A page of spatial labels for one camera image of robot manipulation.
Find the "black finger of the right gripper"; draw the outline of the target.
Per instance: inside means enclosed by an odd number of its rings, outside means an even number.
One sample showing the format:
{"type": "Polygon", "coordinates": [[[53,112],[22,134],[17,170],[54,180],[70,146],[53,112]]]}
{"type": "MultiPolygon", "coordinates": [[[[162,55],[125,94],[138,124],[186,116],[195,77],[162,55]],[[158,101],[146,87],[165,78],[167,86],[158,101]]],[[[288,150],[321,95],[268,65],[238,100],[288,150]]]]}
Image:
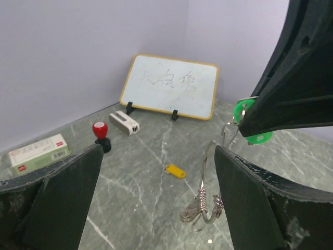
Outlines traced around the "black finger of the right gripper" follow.
{"type": "Polygon", "coordinates": [[[278,43],[239,124],[244,137],[332,125],[332,1],[290,1],[278,43]]]}

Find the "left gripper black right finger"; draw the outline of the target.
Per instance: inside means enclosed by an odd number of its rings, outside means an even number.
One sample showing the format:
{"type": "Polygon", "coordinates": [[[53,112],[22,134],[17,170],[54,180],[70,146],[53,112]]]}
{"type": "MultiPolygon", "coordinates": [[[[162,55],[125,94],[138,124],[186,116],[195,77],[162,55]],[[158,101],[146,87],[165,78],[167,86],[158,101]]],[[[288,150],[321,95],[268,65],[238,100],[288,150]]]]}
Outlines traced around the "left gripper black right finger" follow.
{"type": "Polygon", "coordinates": [[[285,179],[221,146],[214,162],[234,249],[332,249],[332,193],[285,179]]]}

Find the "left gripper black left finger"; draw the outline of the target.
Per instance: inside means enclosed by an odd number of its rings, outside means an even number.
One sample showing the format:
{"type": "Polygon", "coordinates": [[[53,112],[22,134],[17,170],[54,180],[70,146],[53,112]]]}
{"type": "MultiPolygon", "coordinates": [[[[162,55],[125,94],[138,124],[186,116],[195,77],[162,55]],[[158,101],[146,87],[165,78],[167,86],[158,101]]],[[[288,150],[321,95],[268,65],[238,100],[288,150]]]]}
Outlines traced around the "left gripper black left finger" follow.
{"type": "Polygon", "coordinates": [[[1,249],[78,249],[103,156],[93,144],[1,181],[1,249]]]}

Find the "large silver keyring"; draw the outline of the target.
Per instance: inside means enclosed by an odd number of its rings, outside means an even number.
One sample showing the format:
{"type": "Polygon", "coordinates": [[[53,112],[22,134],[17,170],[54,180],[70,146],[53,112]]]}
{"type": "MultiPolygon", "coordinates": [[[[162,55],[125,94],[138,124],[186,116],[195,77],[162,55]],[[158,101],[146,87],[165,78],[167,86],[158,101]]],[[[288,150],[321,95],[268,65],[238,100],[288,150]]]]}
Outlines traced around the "large silver keyring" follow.
{"type": "Polygon", "coordinates": [[[193,232],[201,232],[206,225],[214,224],[223,213],[220,189],[212,183],[215,173],[214,154],[219,146],[229,148],[238,131],[237,122],[227,122],[222,126],[221,138],[210,141],[204,151],[198,192],[180,213],[181,222],[190,223],[193,232]]]}

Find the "yellow tagged key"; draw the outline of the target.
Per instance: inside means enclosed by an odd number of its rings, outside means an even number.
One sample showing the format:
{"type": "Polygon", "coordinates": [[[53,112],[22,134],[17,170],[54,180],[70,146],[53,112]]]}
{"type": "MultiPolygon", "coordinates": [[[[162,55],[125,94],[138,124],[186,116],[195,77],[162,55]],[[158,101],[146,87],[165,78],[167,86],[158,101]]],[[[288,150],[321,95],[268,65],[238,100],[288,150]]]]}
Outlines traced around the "yellow tagged key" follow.
{"type": "Polygon", "coordinates": [[[163,168],[164,173],[171,174],[178,179],[183,179],[186,177],[186,172],[176,165],[169,164],[163,168]]]}

